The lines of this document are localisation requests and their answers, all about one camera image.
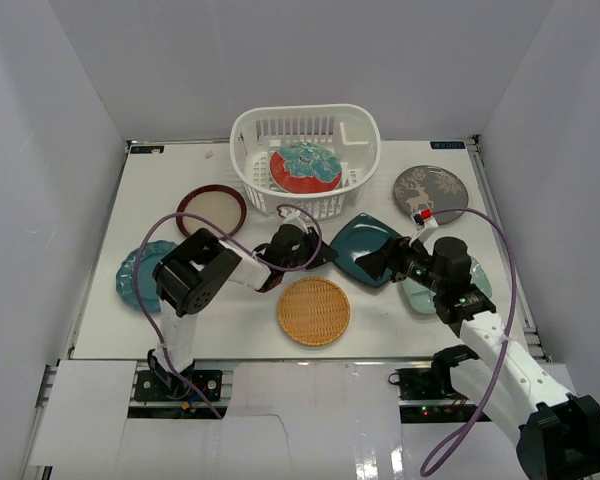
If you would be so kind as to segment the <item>dark teal square plate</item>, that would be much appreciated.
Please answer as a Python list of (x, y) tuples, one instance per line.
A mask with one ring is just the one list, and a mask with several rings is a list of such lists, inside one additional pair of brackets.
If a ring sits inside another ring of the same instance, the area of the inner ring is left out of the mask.
[(370, 288), (380, 289), (389, 282), (386, 272), (380, 279), (373, 279), (355, 260), (380, 249), (391, 237), (399, 233), (380, 220), (361, 213), (350, 220), (333, 238), (329, 247), (337, 253), (335, 266), (348, 278)]

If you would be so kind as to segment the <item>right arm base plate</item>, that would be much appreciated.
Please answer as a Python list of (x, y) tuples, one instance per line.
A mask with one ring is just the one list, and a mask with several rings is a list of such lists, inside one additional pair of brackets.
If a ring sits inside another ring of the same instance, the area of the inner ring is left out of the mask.
[(451, 400), (458, 394), (429, 368), (401, 368), (388, 376), (401, 400)]

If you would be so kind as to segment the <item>red and teal round plate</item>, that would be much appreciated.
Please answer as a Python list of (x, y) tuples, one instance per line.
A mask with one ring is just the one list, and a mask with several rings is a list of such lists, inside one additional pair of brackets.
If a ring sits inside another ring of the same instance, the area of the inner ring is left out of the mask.
[(269, 172), (274, 183), (292, 194), (317, 194), (335, 190), (343, 170), (329, 149), (311, 142), (295, 142), (273, 152)]

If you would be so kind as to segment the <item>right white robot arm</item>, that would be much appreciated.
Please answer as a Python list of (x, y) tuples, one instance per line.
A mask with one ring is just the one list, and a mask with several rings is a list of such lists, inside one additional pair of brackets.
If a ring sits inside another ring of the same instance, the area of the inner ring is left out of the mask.
[(447, 364), (431, 374), (433, 390), (459, 394), (509, 438), (530, 479), (583, 479), (600, 473), (600, 405), (556, 381), (505, 331), (495, 305), (473, 283), (466, 244), (438, 239), (431, 252), (394, 237), (356, 264), (372, 278), (410, 279), (434, 294), (440, 320), (461, 340), (435, 355)]

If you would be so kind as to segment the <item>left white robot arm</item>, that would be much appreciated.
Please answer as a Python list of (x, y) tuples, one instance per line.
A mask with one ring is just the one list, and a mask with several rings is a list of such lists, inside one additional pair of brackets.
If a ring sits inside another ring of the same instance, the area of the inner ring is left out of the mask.
[(197, 315), (226, 283), (266, 293), (287, 272), (314, 270), (337, 258), (314, 227), (283, 224), (253, 251), (242, 251), (207, 228), (198, 229), (153, 271), (160, 300), (160, 345), (148, 353), (148, 363), (157, 387), (171, 399), (191, 390)]

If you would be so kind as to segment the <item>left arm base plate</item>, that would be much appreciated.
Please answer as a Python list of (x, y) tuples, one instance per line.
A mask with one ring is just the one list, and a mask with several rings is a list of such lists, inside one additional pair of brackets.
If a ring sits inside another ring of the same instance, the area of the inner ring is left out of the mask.
[[(190, 380), (211, 401), (221, 398), (223, 372), (221, 370), (194, 370)], [(188, 387), (178, 387), (174, 393), (159, 380), (150, 370), (142, 370), (137, 374), (132, 399), (136, 402), (166, 402), (190, 399), (195, 392)]]

